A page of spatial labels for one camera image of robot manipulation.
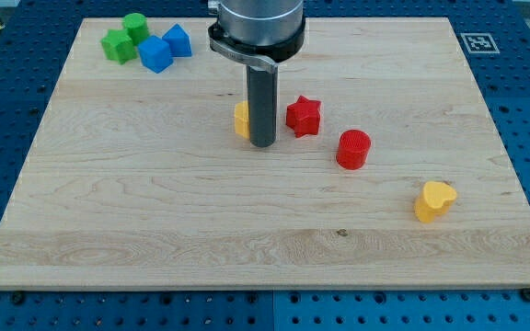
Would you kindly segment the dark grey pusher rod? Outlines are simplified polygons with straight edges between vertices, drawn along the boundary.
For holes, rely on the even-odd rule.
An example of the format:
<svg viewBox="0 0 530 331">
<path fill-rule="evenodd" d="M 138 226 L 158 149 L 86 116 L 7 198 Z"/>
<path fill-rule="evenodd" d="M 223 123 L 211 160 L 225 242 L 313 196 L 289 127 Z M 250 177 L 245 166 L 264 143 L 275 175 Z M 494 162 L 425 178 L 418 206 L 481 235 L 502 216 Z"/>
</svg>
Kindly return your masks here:
<svg viewBox="0 0 530 331">
<path fill-rule="evenodd" d="M 247 67 L 249 139 L 257 147 L 276 140 L 278 75 Z"/>
</svg>

